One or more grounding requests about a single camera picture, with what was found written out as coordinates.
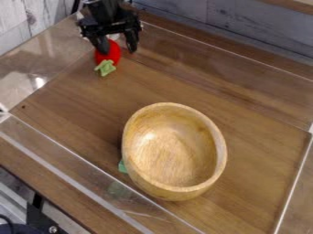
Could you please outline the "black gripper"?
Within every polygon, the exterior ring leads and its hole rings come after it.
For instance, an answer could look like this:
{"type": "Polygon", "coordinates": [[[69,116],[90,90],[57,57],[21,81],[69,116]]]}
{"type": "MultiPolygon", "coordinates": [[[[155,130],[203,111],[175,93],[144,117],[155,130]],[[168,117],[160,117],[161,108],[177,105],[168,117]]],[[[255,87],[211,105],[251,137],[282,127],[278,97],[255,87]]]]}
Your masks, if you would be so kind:
{"type": "Polygon", "coordinates": [[[101,54],[108,54],[109,43],[105,35],[122,33],[125,46],[131,53],[136,52],[139,32],[141,24],[137,14],[116,16],[112,23],[98,23],[92,16],[85,16],[77,21],[80,34],[89,38],[89,41],[101,54]]]}

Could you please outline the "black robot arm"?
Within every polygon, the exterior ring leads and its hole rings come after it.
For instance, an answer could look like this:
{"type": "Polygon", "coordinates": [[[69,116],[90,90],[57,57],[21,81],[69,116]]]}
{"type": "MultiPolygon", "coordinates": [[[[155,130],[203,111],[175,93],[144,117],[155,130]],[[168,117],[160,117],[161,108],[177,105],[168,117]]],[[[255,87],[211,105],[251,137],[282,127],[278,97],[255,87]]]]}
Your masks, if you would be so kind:
{"type": "Polygon", "coordinates": [[[108,35],[122,34],[125,47],[136,52],[141,23],[135,10],[121,6],[121,0],[82,0],[89,11],[78,21],[80,34],[102,54],[108,54],[108,35]]]}

